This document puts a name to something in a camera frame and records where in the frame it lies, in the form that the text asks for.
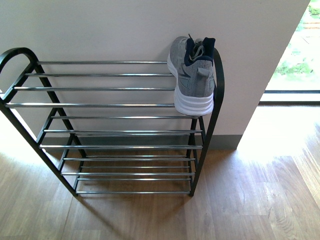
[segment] baseboard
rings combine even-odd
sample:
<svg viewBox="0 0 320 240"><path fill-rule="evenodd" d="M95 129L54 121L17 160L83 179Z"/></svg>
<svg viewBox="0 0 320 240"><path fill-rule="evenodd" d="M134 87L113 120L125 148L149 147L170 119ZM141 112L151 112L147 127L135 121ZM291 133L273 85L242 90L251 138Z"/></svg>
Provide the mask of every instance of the baseboard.
<svg viewBox="0 0 320 240"><path fill-rule="evenodd" d="M197 135L196 144L201 144L201 136ZM242 138L242 135L214 135L209 149L234 150ZM46 137L43 145L65 145L67 137ZM83 145L186 145L187 136L140 136L140 137L81 137Z"/></svg>

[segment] navy blue trim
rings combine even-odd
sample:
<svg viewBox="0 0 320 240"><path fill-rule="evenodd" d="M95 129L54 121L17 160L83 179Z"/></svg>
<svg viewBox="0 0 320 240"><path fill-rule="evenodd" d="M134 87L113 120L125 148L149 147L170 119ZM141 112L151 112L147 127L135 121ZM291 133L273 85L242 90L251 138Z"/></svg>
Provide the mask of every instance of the navy blue trim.
<svg viewBox="0 0 320 240"><path fill-rule="evenodd" d="M195 47L195 42L193 41L192 38L189 38L186 41L186 48L185 48L185 55L184 55L184 64L187 67L194 63L193 61L191 61L189 59L189 56L190 56L192 50L194 49L194 47Z"/></svg>
<svg viewBox="0 0 320 240"><path fill-rule="evenodd" d="M191 61L189 56L192 52L192 50L195 47L195 42L192 38L189 38L186 41L186 48L185 48L185 55L184 55L184 64L188 67L195 63L198 60L205 60L205 61L210 61L212 65L214 64L214 49L215 49L215 38L208 38L205 37L202 45L204 46L204 53L205 55L198 57L195 61Z"/></svg>
<svg viewBox="0 0 320 240"><path fill-rule="evenodd" d="M214 58L214 49L215 49L215 38L207 38L203 39L202 45L204 46L205 55L209 58Z"/></svg>

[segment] shoelace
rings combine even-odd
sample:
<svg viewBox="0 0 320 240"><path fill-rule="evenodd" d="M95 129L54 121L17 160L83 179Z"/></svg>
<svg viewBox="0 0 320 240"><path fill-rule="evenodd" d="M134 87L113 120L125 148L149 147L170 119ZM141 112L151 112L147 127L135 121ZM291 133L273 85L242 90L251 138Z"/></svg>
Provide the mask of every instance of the shoelace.
<svg viewBox="0 0 320 240"><path fill-rule="evenodd" d="M195 40L195 46L189 56L189 59L194 62L196 61L199 57L201 57L203 54L205 54L205 47L202 45L202 39L198 38Z"/></svg>

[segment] sneaker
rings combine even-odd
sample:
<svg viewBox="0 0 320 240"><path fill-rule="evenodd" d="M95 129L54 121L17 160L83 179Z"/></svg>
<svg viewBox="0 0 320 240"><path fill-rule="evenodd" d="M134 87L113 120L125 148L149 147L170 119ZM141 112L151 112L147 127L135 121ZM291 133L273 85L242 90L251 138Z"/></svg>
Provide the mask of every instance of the sneaker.
<svg viewBox="0 0 320 240"><path fill-rule="evenodd" d="M176 78L174 106L182 114L203 116L214 108L214 38L180 36L173 41L167 60Z"/></svg>

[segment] shoe sole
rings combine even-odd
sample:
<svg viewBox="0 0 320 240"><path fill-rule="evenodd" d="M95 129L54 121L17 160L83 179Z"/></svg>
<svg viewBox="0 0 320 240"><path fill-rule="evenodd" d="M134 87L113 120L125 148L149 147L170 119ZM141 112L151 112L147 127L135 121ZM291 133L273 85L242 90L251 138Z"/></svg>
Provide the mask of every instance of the shoe sole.
<svg viewBox="0 0 320 240"><path fill-rule="evenodd" d="M174 89L174 106L175 109L184 115L189 116L204 116L212 112L214 108L212 93L210 96L206 97L195 97L195 96L185 96L179 89L178 83L178 71L171 62L170 54L167 59L167 66L170 72L176 78L176 86Z"/></svg>

